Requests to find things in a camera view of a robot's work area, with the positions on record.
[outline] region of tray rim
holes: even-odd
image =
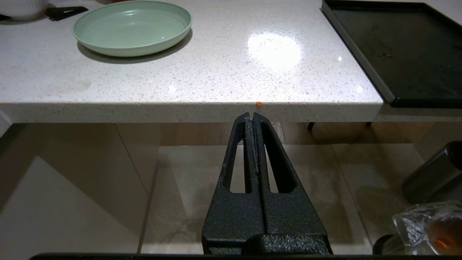
[[[425,11],[432,13],[433,17],[444,22],[452,29],[460,30],[462,32],[462,25],[453,21],[446,15],[442,14],[438,10],[429,6],[426,3],[419,2],[384,2],[384,1],[355,1],[355,0],[322,0],[321,10],[327,17],[328,21],[334,27],[336,32],[339,34],[340,38],[345,42],[345,45],[353,53],[353,56],[356,58],[357,62],[360,64],[362,69],[366,72],[367,76],[370,78],[371,82],[375,85],[379,94],[389,103],[392,107],[399,108],[462,108],[462,99],[400,99],[396,97],[391,90],[388,88],[387,84],[383,81],[379,73],[375,70],[369,60],[366,58],[361,49],[353,41],[353,39],[348,34],[346,28],[340,21],[340,19],[335,15],[334,10],[338,10],[339,7],[345,8],[402,8],[403,6],[407,7],[406,9],[425,9]]]

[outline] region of chair leg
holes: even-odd
[[[308,131],[312,131],[312,130],[313,130],[313,126],[315,126],[315,123],[314,123],[314,122],[309,122],[309,123],[308,123]]]

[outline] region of plate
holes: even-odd
[[[191,29],[185,9],[164,2],[128,1],[95,9],[74,24],[75,38],[109,56],[156,53],[180,42]]]

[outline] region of floor tile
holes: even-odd
[[[366,231],[374,243],[396,233],[392,216],[408,207],[402,180],[423,160],[412,144],[332,145]]]
[[[285,146],[329,234],[335,254],[370,254],[371,245],[330,146]],[[161,147],[142,253],[201,254],[201,228],[226,146]],[[231,190],[243,192],[238,147]]]

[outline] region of black tray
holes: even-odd
[[[462,26],[423,3],[323,0],[393,107],[462,108]]]

